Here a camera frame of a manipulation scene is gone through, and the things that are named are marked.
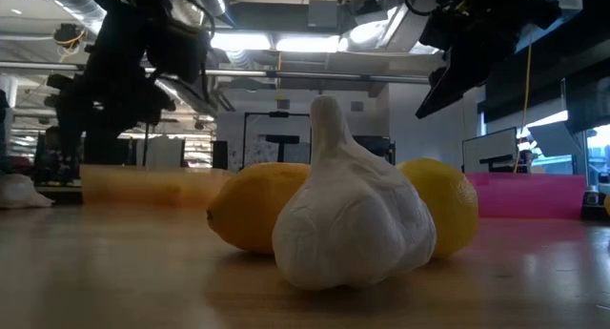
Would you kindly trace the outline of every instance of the desk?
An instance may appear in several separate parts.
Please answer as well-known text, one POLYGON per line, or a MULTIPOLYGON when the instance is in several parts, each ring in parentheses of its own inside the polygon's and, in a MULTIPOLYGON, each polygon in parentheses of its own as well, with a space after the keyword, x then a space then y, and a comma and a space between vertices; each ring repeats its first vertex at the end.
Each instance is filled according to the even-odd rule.
POLYGON ((610 229, 481 221, 451 260, 366 290, 296 290, 205 214, 0 213, 0 327, 609 328, 610 229))

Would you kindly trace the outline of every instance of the ceiling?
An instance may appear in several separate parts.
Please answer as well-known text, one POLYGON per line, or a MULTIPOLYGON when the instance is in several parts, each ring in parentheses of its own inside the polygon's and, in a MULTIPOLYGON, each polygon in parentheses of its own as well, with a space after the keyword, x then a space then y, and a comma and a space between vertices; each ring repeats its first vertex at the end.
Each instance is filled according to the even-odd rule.
MULTIPOLYGON (((231 4, 251 3, 267 8, 272 4, 306 6, 300 5, 303 1, 307 3, 309 0, 231 0, 231 4)), ((257 16, 257 13, 252 12, 251 16, 257 16)), ((80 25, 78 20, 52 0, 0 0, 0 60, 58 62, 63 59, 64 63, 86 63, 88 55, 82 50, 66 55, 64 50, 49 39, 62 23, 80 25)), ((405 53, 417 41, 423 24, 425 22, 422 23, 420 18, 408 13, 395 37, 384 50, 363 53, 282 52, 281 57, 278 52, 251 51, 251 58, 258 67, 267 70, 276 69, 281 59, 283 71, 427 75, 442 64, 440 55, 409 56, 405 53)), ((93 40, 94 34, 88 32, 85 41, 93 42, 93 40)), ((223 51, 216 50, 216 54, 220 56, 220 67, 234 68, 230 61, 225 59, 223 51)), ((41 86, 47 73, 22 71, 17 76, 19 93, 15 127, 44 129, 48 125, 39 124, 39 118, 53 117, 53 112, 52 109, 44 106, 43 101, 48 94, 55 92, 54 89, 41 86)), ((264 79, 255 81, 260 85, 261 90, 274 89, 279 85, 285 92, 286 90, 357 91, 368 92, 370 96, 376 96, 383 86, 368 82, 307 79, 283 79, 279 83, 264 79)), ((221 82, 221 87, 221 89, 239 88, 239 82, 225 79, 221 82)), ((193 99, 177 87, 176 89, 178 96, 184 101, 176 99, 176 113, 166 113, 164 117, 177 119, 178 122, 163 124, 157 130, 167 133, 195 132, 193 118, 197 113, 187 104, 197 99, 193 99)), ((229 101, 232 100, 231 94, 228 93, 229 101)), ((242 104, 243 102, 235 101, 238 110, 243 110, 239 108, 242 104)), ((213 134, 215 125, 209 123, 205 131, 213 134)))

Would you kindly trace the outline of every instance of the pink container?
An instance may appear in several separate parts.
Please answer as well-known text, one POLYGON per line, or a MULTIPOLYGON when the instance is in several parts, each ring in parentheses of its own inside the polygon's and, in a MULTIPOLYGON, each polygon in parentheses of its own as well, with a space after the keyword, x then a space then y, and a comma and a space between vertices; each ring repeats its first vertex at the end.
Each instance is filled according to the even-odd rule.
POLYGON ((481 218, 580 219, 584 175, 468 174, 481 218))

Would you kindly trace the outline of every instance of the table surface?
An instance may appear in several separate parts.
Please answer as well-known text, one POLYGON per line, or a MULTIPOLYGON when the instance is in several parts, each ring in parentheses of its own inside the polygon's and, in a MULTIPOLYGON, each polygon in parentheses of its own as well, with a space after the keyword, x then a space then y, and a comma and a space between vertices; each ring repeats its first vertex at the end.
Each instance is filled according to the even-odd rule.
POLYGON ((450 260, 365 290, 295 289, 205 214, 0 213, 0 327, 610 328, 610 228, 482 220, 450 260))

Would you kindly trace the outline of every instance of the orange translucent container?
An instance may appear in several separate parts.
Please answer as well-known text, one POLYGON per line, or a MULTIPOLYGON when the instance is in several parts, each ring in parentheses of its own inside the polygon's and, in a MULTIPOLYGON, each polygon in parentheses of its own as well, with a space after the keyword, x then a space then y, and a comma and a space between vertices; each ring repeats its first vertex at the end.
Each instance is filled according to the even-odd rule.
POLYGON ((215 169, 148 171, 131 166, 80 166, 86 205, 131 204, 205 210, 232 175, 215 169))

